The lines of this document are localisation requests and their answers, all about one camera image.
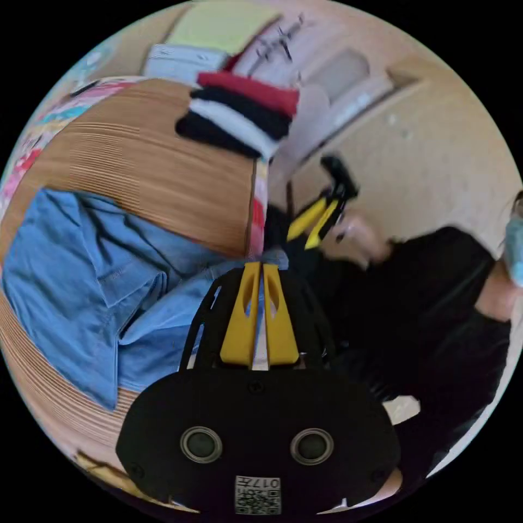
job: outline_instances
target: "camera lens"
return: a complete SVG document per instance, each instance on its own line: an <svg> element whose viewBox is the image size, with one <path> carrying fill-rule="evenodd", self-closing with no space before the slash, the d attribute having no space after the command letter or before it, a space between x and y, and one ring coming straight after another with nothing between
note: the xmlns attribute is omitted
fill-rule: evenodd
<svg viewBox="0 0 523 523"><path fill-rule="evenodd" d="M302 465L319 465L332 454L332 436L322 429L305 429L290 444L292 457Z"/></svg>
<svg viewBox="0 0 523 523"><path fill-rule="evenodd" d="M220 437L207 427L192 427L181 437L182 452L195 463L211 463L222 454Z"/></svg>

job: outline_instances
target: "qr code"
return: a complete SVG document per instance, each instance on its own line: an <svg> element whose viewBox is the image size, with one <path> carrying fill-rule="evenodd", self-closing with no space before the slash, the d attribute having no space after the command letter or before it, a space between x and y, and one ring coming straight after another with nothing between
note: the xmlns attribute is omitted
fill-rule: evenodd
<svg viewBox="0 0 523 523"><path fill-rule="evenodd" d="M279 478L236 476L236 513L267 516L281 514L280 484Z"/></svg>

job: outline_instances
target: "blue denim shirt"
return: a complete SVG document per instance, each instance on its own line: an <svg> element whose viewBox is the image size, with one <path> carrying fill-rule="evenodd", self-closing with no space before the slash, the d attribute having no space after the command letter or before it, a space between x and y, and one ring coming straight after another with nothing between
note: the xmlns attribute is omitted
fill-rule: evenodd
<svg viewBox="0 0 523 523"><path fill-rule="evenodd" d="M262 260L288 266L279 250ZM212 282L246 261L227 259L108 198L43 189L5 258L2 288L49 363L114 409L118 385L140 392L178 370Z"/></svg>

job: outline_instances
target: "wooden table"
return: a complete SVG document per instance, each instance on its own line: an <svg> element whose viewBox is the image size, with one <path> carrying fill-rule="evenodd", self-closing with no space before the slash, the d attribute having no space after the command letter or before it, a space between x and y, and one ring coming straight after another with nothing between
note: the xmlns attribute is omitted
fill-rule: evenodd
<svg viewBox="0 0 523 523"><path fill-rule="evenodd" d="M44 186L111 197L158 226L244 256L254 163L176 135L188 93L180 84L146 80L100 102L61 131L22 179L0 224L0 264ZM136 394L120 389L114 412L93 403L41 355L2 293L0 342L20 394L57 447L69 457L80 450L122 470L114 447Z"/></svg>

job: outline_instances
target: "blue face mask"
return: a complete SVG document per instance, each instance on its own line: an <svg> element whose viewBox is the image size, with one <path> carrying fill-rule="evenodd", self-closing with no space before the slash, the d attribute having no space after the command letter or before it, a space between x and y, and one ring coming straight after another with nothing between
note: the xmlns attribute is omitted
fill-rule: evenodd
<svg viewBox="0 0 523 523"><path fill-rule="evenodd" d="M512 281L523 287L523 218L518 215L507 224L504 258Z"/></svg>

